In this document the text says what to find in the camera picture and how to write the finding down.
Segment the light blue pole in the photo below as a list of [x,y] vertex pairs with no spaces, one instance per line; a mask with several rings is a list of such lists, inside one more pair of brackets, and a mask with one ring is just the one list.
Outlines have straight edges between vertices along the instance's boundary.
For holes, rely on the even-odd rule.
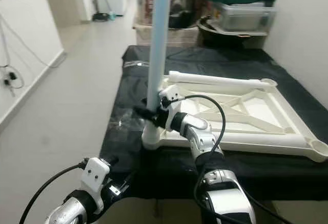
[[[147,108],[152,111],[155,111],[159,106],[158,91],[164,75],[169,12],[170,0],[154,0],[147,92]],[[159,131],[149,121],[143,130],[142,141],[146,149],[155,150],[158,148]]]

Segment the white tile floor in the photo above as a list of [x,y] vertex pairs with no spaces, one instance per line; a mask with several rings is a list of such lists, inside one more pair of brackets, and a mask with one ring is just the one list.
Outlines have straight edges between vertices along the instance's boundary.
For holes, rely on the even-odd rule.
[[[30,197],[55,172],[99,154],[121,76],[121,56],[135,44],[134,10],[132,2],[127,15],[113,22],[59,30],[69,53],[66,61],[47,76],[0,135],[1,224],[17,223]],[[79,186],[79,176],[77,170],[54,182],[37,200],[26,224],[43,223]],[[182,203],[182,212],[177,212]],[[151,200],[127,199],[111,208],[101,223],[200,222],[190,201],[164,201],[160,219],[152,216],[153,206]],[[327,202],[276,201],[275,206],[298,224],[323,224],[328,219]]]

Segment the black tablecloth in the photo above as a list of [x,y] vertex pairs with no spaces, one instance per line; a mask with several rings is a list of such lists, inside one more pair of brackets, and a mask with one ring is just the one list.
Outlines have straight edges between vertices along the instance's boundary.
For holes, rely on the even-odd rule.
[[[141,145],[144,121],[133,113],[147,95],[149,47],[130,46],[123,56],[123,75],[100,152],[119,157],[113,177],[138,170],[130,195],[144,198],[189,198],[196,179],[188,148]],[[231,78],[271,78],[298,115],[328,142],[328,111],[262,50],[168,48],[169,70]],[[256,198],[271,200],[328,199],[328,162],[301,156],[226,151],[239,182]]]

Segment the clear plastic box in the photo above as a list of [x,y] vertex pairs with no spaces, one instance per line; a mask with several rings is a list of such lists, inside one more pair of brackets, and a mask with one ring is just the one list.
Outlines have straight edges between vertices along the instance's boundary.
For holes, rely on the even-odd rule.
[[273,7],[252,5],[229,6],[213,3],[217,10],[215,18],[219,26],[226,31],[268,32],[276,14]]

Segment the black plastic sheet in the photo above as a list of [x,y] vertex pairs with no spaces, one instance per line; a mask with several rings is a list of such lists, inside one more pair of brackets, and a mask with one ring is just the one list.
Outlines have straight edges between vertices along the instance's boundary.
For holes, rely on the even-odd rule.
[[[147,95],[149,47],[130,46],[123,56],[123,75],[100,156],[116,155],[113,177],[137,170],[130,195],[143,198],[191,198],[196,172],[188,148],[142,147],[144,121],[132,111]],[[231,78],[271,78],[318,139],[328,141],[328,111],[262,50],[168,48],[165,72]],[[256,198],[328,199],[328,162],[301,156],[226,151],[240,183]]]

